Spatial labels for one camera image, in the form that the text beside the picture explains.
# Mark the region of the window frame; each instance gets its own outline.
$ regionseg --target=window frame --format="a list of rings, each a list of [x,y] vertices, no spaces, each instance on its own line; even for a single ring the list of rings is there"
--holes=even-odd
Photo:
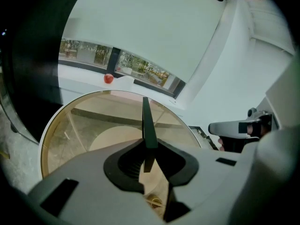
[[[130,75],[127,75],[125,73],[117,71],[117,66],[118,66],[120,55],[121,55],[122,51],[123,50],[121,50],[119,48],[116,48],[116,47],[112,48],[112,52],[111,52],[111,55],[109,57],[106,69],[101,68],[101,67],[97,67],[96,65],[76,61],[76,60],[64,60],[64,59],[61,59],[60,57],[58,57],[58,63],[62,64],[62,65],[74,67],[74,68],[86,69],[86,70],[89,70],[89,71],[92,71],[92,72],[97,72],[97,73],[102,73],[102,74],[111,74],[115,78],[119,78],[119,77],[123,77],[123,76],[130,76]],[[145,87],[145,88],[148,88],[148,89],[160,92],[160,93],[163,93],[163,94],[165,94],[167,96],[170,96],[174,99],[176,99],[178,97],[178,95],[183,90],[184,86],[186,85],[186,83],[184,81],[179,79],[179,82],[178,82],[177,86],[175,87],[174,92],[170,92],[170,91],[168,91],[168,90],[166,90],[162,87],[152,85],[152,84],[150,84],[146,81],[135,78],[133,76],[131,76],[131,77],[134,78],[134,84],[140,85],[142,87]]]

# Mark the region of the concrete floor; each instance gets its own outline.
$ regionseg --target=concrete floor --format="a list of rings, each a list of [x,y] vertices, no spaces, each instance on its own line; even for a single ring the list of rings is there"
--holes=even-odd
[[[28,193],[38,178],[38,145],[10,129],[10,121],[0,106],[0,150],[10,159],[0,156],[1,168],[13,187]]]

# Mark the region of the round table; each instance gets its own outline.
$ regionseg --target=round table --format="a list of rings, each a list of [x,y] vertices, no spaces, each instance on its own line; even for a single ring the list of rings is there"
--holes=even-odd
[[[189,127],[173,112],[154,100],[149,99],[149,104],[157,138],[200,147]],[[113,90],[93,92],[63,106],[42,135],[41,178],[84,152],[142,138],[142,111],[143,96]],[[140,182],[145,194],[167,192],[167,180],[157,163],[150,173],[141,172]],[[160,194],[162,201],[165,192]]]

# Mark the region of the window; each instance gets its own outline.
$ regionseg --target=window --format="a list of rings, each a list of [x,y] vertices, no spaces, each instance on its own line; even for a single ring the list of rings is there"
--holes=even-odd
[[[131,53],[84,41],[62,39],[59,63],[115,77],[129,75],[135,84],[174,98],[185,86],[179,78]]]

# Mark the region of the red apple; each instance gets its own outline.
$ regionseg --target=red apple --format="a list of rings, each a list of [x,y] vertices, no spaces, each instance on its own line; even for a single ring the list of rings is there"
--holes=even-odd
[[[112,81],[113,81],[113,75],[111,75],[109,73],[104,75],[104,82],[105,83],[112,83]]]

